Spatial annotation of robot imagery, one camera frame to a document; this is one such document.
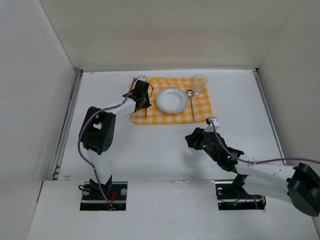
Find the silver spoon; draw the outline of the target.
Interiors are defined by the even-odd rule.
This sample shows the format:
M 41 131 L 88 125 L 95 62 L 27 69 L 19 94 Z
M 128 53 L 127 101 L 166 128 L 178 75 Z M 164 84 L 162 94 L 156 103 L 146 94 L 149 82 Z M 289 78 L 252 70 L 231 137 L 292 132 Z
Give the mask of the silver spoon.
M 194 91 L 192 89 L 188 89 L 185 93 L 190 101 L 192 120 L 193 122 L 195 122 L 195 114 L 194 114 L 194 108 L 193 108 L 193 102 L 192 102 L 192 98 L 194 97 Z

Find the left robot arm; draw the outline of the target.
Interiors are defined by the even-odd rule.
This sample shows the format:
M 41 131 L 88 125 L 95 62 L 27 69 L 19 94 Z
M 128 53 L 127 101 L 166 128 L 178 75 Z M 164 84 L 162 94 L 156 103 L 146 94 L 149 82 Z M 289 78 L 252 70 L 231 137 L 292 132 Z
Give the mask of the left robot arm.
M 110 194 L 112 177 L 102 180 L 99 176 L 97 157 L 106 152 L 112 145 L 116 119 L 133 114 L 139 110 L 146 111 L 151 107 L 150 93 L 153 87 L 146 80 L 135 77 L 127 93 L 110 106 L 88 108 L 81 126 L 77 149 L 81 158 L 93 169 L 97 187 L 103 195 Z

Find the yellow white checkered cloth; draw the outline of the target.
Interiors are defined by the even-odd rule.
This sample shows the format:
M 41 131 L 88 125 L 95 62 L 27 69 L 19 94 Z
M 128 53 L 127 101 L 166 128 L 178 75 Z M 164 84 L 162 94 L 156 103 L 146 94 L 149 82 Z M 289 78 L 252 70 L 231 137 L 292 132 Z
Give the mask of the yellow white checkered cloth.
M 156 105 L 157 93 L 167 87 L 177 87 L 186 91 L 192 88 L 192 78 L 182 77 L 147 77 L 146 81 L 153 86 L 150 97 L 151 107 L 147 108 L 147 119 L 145 110 L 132 113 L 129 120 L 137 125 L 165 125 L 165 124 L 191 124 L 204 122 L 208 117 L 213 116 L 210 95 L 205 88 L 203 93 L 192 98 L 195 122 L 193 122 L 190 100 L 187 107 L 181 113 L 169 114 L 161 111 Z

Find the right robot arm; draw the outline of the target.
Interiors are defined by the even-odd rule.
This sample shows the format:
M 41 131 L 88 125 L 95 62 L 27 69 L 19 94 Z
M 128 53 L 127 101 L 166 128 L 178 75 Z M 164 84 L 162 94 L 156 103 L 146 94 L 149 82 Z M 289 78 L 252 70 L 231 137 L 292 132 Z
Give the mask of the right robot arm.
M 233 183 L 248 195 L 282 200 L 308 216 L 319 216 L 320 177 L 309 165 L 241 162 L 244 152 L 227 146 L 212 127 L 197 127 L 185 140 L 189 148 L 203 150 L 221 169 L 235 173 Z

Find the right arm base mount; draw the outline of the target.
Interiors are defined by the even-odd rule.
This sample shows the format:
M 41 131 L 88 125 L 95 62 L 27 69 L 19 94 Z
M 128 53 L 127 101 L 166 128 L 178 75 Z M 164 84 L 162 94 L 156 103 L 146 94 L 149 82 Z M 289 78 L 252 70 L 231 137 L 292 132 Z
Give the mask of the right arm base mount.
M 217 205 L 220 211 L 264 210 L 266 198 L 250 195 L 244 188 L 246 176 L 237 175 L 233 180 L 215 181 Z

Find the clear drinking glass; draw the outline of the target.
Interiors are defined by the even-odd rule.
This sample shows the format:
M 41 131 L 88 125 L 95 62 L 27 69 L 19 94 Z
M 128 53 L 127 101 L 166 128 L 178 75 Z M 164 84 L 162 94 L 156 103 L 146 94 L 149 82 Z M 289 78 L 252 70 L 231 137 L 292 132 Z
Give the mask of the clear drinking glass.
M 202 74 L 196 74 L 192 77 L 192 89 L 195 95 L 201 95 L 207 84 L 207 78 Z

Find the white ceramic plate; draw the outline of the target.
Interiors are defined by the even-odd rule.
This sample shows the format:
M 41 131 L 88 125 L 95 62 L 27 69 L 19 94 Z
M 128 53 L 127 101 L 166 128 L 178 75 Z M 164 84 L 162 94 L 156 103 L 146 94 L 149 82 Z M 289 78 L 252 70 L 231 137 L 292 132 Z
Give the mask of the white ceramic plate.
M 164 113 L 178 114 L 186 109 L 188 105 L 188 96 L 180 88 L 166 87 L 156 94 L 155 103 Z

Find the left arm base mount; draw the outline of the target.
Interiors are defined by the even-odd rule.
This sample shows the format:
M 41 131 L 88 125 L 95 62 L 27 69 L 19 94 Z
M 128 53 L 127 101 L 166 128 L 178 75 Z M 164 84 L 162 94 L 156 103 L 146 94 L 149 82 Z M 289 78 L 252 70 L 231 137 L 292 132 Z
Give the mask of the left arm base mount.
M 101 186 L 90 179 L 80 184 L 82 192 L 80 201 L 81 211 L 125 211 L 127 206 L 128 183 L 112 181 L 110 178 Z

